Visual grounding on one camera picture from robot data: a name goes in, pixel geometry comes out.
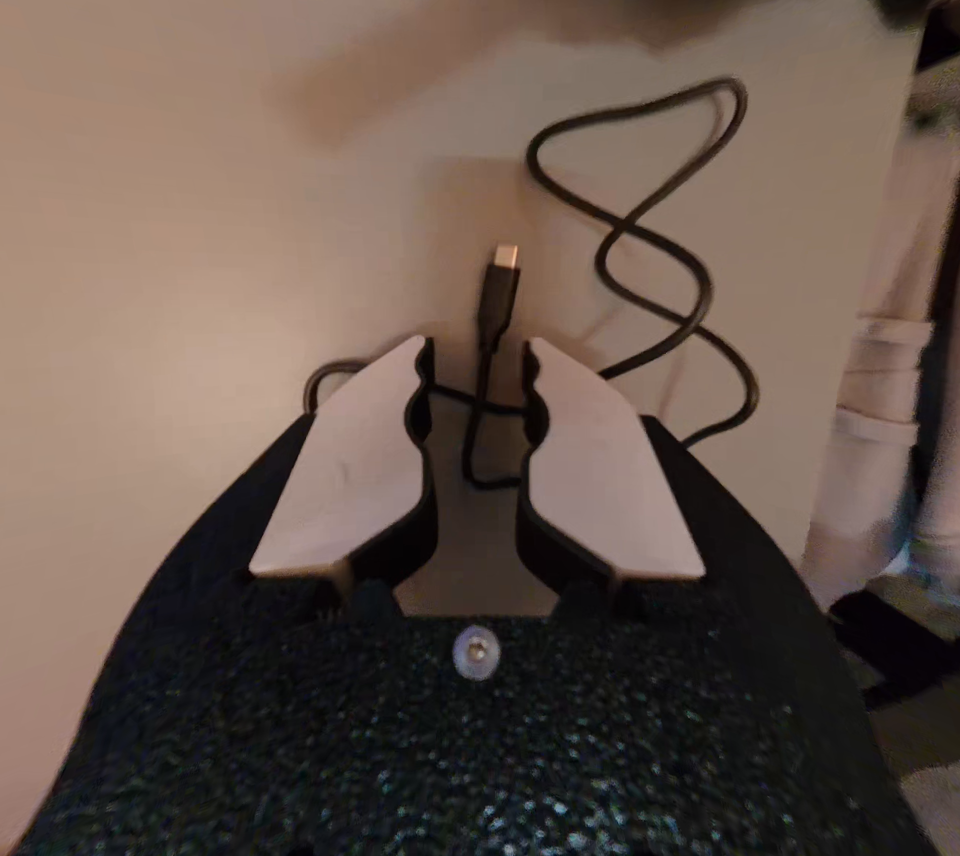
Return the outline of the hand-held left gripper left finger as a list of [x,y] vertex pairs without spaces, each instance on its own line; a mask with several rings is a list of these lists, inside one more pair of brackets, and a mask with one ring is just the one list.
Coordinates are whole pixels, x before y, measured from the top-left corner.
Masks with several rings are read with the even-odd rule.
[[253,577],[396,589],[431,560],[434,356],[432,338],[412,335],[318,406],[248,563]]

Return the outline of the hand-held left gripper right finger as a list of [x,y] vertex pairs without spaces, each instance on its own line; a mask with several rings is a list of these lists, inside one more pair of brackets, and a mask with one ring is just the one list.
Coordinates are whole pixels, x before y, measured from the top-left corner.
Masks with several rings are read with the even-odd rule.
[[523,435],[515,549],[558,596],[586,584],[694,584],[706,565],[627,399],[542,337],[522,353]]

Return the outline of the beige desk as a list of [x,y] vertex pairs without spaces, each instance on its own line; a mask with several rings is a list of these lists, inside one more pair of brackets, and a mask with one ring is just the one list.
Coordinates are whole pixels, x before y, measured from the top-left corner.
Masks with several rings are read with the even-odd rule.
[[522,335],[652,343],[523,150],[726,74],[743,128],[650,220],[761,384],[697,454],[798,558],[918,43],[873,0],[2,0],[4,617],[119,623],[318,363],[430,328],[469,378],[497,238]]

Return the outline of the person's leg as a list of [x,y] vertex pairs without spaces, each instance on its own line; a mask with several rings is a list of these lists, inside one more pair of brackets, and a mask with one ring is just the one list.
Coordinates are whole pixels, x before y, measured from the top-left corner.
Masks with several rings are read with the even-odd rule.
[[894,145],[799,573],[822,612],[886,571],[906,541],[958,593],[958,347],[930,489],[909,516],[922,363],[958,192],[958,57],[921,70]]

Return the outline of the black chair base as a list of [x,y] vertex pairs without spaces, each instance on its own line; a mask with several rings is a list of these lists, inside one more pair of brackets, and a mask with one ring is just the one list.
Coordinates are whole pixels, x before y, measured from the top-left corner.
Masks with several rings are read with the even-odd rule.
[[828,615],[838,643],[879,675],[862,693],[870,712],[958,675],[958,640],[944,640],[869,590],[840,598]]

